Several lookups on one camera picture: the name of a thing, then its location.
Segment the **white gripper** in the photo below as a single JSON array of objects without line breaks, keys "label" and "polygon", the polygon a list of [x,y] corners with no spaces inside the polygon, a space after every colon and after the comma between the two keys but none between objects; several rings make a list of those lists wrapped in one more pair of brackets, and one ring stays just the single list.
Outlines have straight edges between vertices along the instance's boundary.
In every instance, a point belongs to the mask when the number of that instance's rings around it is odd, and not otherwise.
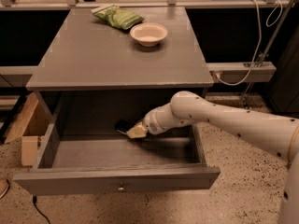
[{"label": "white gripper", "polygon": [[143,138],[147,133],[160,134],[174,127],[175,120],[170,105],[154,108],[143,118],[143,123],[138,122],[127,132],[131,139]]}]

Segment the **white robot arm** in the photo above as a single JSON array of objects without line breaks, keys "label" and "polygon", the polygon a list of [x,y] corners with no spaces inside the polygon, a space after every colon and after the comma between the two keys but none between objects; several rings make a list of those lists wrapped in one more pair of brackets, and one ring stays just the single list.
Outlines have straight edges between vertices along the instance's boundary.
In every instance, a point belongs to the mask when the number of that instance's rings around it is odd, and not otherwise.
[{"label": "white robot arm", "polygon": [[142,138],[198,122],[210,123],[291,165],[278,224],[299,223],[299,119],[216,105],[195,93],[180,91],[170,102],[146,114],[126,134]]}]

